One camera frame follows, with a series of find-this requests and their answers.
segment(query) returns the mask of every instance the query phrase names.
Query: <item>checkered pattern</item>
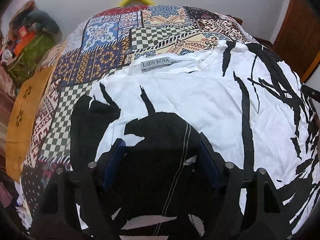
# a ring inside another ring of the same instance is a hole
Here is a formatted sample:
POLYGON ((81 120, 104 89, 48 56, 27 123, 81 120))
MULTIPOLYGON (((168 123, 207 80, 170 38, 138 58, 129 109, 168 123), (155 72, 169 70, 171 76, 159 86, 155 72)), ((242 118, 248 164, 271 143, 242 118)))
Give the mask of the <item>checkered pattern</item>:
POLYGON ((42 145, 41 155, 39 157, 40 161, 48 157, 60 158, 70 154, 69 132, 72 110, 82 95, 89 94, 95 82, 97 82, 97 80, 86 84, 62 88, 59 105, 50 132, 42 145))
POLYGON ((186 27, 145 27, 133 28, 131 31, 131 45, 133 50, 145 49, 157 45, 159 42, 168 39, 172 36, 193 33, 195 29, 193 26, 186 27))

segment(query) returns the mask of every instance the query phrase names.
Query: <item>white fabric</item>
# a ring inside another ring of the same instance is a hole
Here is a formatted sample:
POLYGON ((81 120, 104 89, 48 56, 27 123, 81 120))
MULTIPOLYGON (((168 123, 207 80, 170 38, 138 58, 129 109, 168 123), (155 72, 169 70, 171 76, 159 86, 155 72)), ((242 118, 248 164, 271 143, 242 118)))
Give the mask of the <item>white fabric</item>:
MULTIPOLYGON (((225 161, 231 161, 242 169, 244 163, 241 135, 242 92, 234 79, 235 73, 235 76, 245 84, 250 95, 254 170, 259 167, 266 168, 276 188, 289 184, 296 176, 297 165, 314 156, 311 152, 305 152, 308 125, 304 113, 301 111, 299 123, 298 143, 302 158, 300 160, 290 139, 295 137, 292 109, 264 88, 258 85, 253 86, 248 80, 251 77, 252 63, 256 55, 250 52, 245 44, 236 43, 235 48, 231 50, 231 60, 223 76, 222 61, 226 47, 226 41, 219 41, 214 50, 197 51, 184 56, 166 53, 155 57, 139 57, 128 68, 116 71, 115 74, 95 83, 89 95, 106 103, 99 86, 102 83, 108 95, 121 109, 120 118, 112 122, 104 133, 97 150, 96 161, 103 152, 110 150, 117 138, 123 138, 129 146, 134 146, 143 140, 143 138, 136 138, 135 135, 124 136, 124 128, 129 121, 148 115, 140 97, 141 86, 156 112, 176 113, 199 133, 203 132, 214 151, 219 152, 225 161), (161 57, 170 57, 180 62, 146 72, 141 70, 142 61, 161 57), (259 113, 254 88, 259 95, 259 113)), ((278 64, 293 90, 300 96, 301 85, 297 82, 299 77, 285 62, 278 64)), ((259 58, 256 59, 252 78, 255 81, 261 78, 271 83, 269 71, 259 58)), ((314 182, 318 183, 319 169, 315 169, 312 176, 314 182)), ((239 203, 243 211, 245 193, 241 194, 239 203)), ((313 202, 310 201, 310 208, 305 209, 303 218, 308 216, 312 205, 313 202)), ((294 231, 304 221, 305 219, 301 219, 294 231)))

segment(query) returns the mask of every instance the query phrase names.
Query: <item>patchwork bedspread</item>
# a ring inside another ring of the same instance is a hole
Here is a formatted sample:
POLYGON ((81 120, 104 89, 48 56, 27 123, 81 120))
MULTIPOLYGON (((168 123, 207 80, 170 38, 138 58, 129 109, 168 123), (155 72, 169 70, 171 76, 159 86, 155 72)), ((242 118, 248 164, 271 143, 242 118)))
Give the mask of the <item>patchwork bedspread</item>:
MULTIPOLYGON (((31 215, 35 214, 56 167, 60 165, 70 169, 71 113, 77 100, 89 94, 97 80, 129 66, 141 56, 151 57, 167 52, 185 55, 214 49, 218 40, 257 42, 233 18, 193 7, 113 8, 81 23, 67 37, 66 45, 58 45, 52 57, 44 61, 47 65, 52 64, 58 54, 56 51, 63 49, 44 104, 37 113, 21 175, 31 215)), ((310 129, 313 130, 309 143, 316 145, 318 128, 310 129)), ((318 158, 308 163, 301 161, 301 165, 293 172, 298 172, 298 168, 303 172, 319 169, 318 158)), ((300 175, 301 179, 306 176, 297 173, 297 178, 300 175)), ((315 202, 320 191, 319 183, 313 183, 312 176, 310 187, 314 196, 310 196, 308 201, 312 198, 315 202)), ((297 205, 301 205, 298 208, 301 209, 301 219, 306 204, 297 205)))

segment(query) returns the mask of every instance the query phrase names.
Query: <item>pink curtain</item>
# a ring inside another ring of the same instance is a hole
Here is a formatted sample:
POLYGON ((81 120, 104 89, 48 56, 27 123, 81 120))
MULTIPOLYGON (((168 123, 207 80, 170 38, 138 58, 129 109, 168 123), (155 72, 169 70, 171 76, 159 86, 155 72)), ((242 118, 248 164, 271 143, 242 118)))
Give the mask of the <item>pink curtain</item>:
POLYGON ((7 134, 10 114, 16 99, 15 85, 0 65, 0 169, 5 170, 5 137, 7 134))

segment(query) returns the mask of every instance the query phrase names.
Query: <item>wooden panel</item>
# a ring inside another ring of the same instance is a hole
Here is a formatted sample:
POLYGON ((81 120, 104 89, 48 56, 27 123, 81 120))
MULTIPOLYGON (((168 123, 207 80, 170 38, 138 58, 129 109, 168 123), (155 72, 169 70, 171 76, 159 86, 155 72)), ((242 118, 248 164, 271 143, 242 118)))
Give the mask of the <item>wooden panel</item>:
POLYGON ((320 51, 320 20, 305 0, 290 0, 273 50, 302 77, 320 51))

